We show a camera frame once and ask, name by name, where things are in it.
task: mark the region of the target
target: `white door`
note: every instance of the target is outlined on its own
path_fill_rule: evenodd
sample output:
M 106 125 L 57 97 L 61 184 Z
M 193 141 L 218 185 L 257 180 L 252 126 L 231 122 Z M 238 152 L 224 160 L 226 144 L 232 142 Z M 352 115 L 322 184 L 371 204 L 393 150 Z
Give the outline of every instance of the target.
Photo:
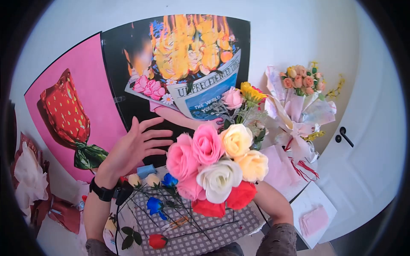
M 405 157 L 403 94 L 389 50 L 357 5 L 359 63 L 354 89 L 336 133 L 318 161 L 316 184 L 337 214 L 320 243 L 343 236 L 382 211 L 396 195 Z M 340 127 L 353 142 L 335 141 Z

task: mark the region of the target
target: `canvas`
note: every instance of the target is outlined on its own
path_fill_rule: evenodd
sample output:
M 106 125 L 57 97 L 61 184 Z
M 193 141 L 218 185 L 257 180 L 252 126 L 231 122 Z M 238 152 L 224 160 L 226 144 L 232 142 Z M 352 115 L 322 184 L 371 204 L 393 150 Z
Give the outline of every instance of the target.
M 161 116 L 152 129 L 172 139 L 199 125 L 223 126 L 222 93 L 248 79 L 250 23 L 224 16 L 179 14 L 148 18 L 102 33 L 107 74 L 127 130 Z M 145 164 L 166 163 L 149 156 Z
M 24 95 L 51 153 L 73 178 L 86 182 L 127 133 L 108 84 L 100 35 L 60 56 Z

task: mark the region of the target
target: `white tissue paper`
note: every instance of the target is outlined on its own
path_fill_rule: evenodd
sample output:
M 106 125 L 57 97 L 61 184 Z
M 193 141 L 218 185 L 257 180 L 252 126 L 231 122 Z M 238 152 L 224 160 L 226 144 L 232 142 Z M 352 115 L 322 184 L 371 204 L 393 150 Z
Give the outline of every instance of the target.
M 19 182 L 16 189 L 16 199 L 25 220 L 30 223 L 31 209 L 36 200 L 48 200 L 46 188 L 48 186 L 47 173 L 37 162 L 34 152 L 23 142 L 23 152 L 17 159 L 14 176 Z

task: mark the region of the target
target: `watch strap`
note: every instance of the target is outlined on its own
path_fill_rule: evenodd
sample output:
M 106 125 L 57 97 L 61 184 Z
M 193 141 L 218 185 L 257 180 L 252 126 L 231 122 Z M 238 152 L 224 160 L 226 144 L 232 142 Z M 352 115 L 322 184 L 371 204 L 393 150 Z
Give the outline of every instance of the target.
M 90 183 L 90 193 L 91 191 L 94 191 L 94 193 L 97 194 L 97 196 L 100 198 L 100 200 L 105 201 L 105 202 L 111 202 L 112 197 L 114 196 L 115 188 L 113 189 L 106 189 L 104 187 L 99 187 L 95 181 L 95 178 L 91 180 Z

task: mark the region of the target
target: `painted hand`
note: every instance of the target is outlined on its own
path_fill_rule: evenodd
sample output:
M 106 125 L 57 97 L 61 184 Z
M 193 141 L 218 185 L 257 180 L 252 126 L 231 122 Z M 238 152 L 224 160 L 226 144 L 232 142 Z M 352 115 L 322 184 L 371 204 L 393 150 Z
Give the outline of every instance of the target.
M 120 176 L 127 175 L 142 159 L 151 155 L 166 154 L 165 150 L 154 147 L 169 146 L 172 140 L 156 140 L 153 138 L 170 137 L 170 130 L 148 130 L 151 126 L 164 121 L 157 117 L 138 122 L 136 117 L 132 118 L 132 126 L 127 135 L 120 138 L 114 145 L 107 158 L 101 163 L 99 174 L 109 177 L 110 180 L 117 181 Z

